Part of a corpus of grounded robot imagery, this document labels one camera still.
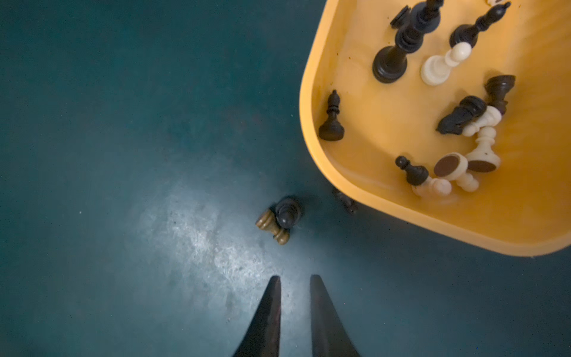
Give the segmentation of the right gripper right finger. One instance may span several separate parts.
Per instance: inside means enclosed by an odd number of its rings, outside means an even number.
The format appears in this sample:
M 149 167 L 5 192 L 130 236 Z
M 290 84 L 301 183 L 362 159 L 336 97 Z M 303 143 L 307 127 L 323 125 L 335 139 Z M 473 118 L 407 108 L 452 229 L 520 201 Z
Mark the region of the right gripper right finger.
M 337 314 L 320 275 L 310 278 L 313 356 L 360 356 Z

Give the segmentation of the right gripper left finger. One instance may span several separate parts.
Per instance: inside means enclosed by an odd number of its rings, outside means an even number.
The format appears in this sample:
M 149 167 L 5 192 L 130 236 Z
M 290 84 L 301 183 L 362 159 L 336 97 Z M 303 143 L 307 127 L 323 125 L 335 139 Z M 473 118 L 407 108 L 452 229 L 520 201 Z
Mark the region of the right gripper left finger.
M 281 293 L 280 277 L 272 276 L 233 356 L 279 356 Z

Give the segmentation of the brown pawn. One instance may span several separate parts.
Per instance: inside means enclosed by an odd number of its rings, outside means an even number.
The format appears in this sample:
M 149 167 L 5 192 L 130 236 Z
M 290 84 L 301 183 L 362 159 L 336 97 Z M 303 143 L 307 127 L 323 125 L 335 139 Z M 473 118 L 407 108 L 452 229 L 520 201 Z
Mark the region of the brown pawn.
M 256 221 L 256 226 L 262 230 L 267 231 L 272 234 L 273 238 L 277 241 L 279 245 L 285 245 L 289 241 L 290 233 L 286 228 L 281 227 L 276 219 L 274 212 L 268 208 L 264 211 L 258 220 Z

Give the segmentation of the black pawn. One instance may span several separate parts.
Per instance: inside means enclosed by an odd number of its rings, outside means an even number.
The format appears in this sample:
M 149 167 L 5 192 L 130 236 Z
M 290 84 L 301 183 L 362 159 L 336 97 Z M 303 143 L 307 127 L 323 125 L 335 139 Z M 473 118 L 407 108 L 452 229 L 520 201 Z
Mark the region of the black pawn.
M 398 12 L 397 15 L 391 20 L 391 28 L 398 30 L 401 28 L 401 26 L 405 25 L 410 18 L 410 12 L 411 8 L 408 5 L 404 6 L 403 9 L 401 9 L 400 12 Z
M 474 25 L 464 24 L 458 26 L 450 35 L 449 45 L 453 48 L 459 43 L 468 43 L 472 48 L 477 44 L 479 34 L 489 30 L 489 28 L 499 22 L 506 14 L 507 9 L 511 6 L 510 1 L 496 4 L 491 7 L 483 16 L 480 16 Z
M 275 206 L 277 223 L 284 229 L 291 229 L 299 223 L 302 217 L 302 209 L 297 200 L 285 198 Z
M 416 187 L 422 185 L 430 176 L 429 171 L 422 165 L 413 165 L 405 156 L 398 156 L 396 166 L 406 173 L 407 183 Z

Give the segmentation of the black piece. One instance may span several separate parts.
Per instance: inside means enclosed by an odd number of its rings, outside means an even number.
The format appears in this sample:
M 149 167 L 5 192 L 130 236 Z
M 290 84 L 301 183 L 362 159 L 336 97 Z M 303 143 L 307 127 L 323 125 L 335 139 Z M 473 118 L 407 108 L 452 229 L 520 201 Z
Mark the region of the black piece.
M 345 134 L 345 130 L 338 120 L 340 114 L 341 99 L 334 89 L 328 97 L 327 115 L 328 118 L 319 127 L 318 135 L 324 141 L 340 141 Z
M 373 74 L 381 83 L 394 83 L 407 70 L 407 55 L 422 47 L 424 36 L 435 31 L 441 21 L 443 0 L 428 0 L 411 8 L 408 22 L 398 29 L 395 45 L 381 49 L 373 61 Z
M 345 193 L 342 193 L 336 187 L 332 189 L 333 196 L 343 205 L 344 209 L 351 215 L 355 215 L 358 212 L 358 205 L 355 200 L 350 198 Z

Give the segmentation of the white pawn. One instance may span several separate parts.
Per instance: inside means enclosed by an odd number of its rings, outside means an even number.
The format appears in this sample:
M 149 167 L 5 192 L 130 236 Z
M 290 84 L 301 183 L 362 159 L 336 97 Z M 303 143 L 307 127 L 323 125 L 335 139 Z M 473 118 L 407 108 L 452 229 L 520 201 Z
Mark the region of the white pawn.
M 491 105 L 486 107 L 486 111 L 482 116 L 477 118 L 475 121 L 470 122 L 462 129 L 462 135 L 465 137 L 471 137 L 474 134 L 478 133 L 483 127 L 490 126 L 495 127 L 497 126 L 502 120 L 501 112 Z
M 492 150 L 496 135 L 495 128 L 491 126 L 485 126 L 478 132 L 476 148 L 465 155 L 470 171 L 491 173 L 501 166 L 501 158 Z
M 435 164 L 434 174 L 439 178 L 454 181 L 464 191 L 472 193 L 479 187 L 479 181 L 468 172 L 468 159 L 459 153 L 449 153 Z
M 443 178 L 428 177 L 422 184 L 411 188 L 417 196 L 424 198 L 446 197 L 452 192 L 450 181 Z

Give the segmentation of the black knight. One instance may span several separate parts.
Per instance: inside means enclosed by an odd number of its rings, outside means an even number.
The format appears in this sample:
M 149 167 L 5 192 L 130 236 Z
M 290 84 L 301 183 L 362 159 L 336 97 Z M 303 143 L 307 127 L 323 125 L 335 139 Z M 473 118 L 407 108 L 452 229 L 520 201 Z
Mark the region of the black knight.
M 463 128 L 475 118 L 481 117 L 487 105 L 479 97 L 469 95 L 463 98 L 451 114 L 446 115 L 437 125 L 440 134 L 461 135 Z

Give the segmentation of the brown pawn low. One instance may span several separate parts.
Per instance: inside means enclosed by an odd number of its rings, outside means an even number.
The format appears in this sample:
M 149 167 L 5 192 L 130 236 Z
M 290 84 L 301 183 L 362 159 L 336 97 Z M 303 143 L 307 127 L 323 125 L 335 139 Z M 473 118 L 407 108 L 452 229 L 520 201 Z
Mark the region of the brown pawn low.
M 487 105 L 495 107 L 502 115 L 506 114 L 507 94 L 514 88 L 516 76 L 503 74 L 488 79 L 484 89 L 488 95 Z

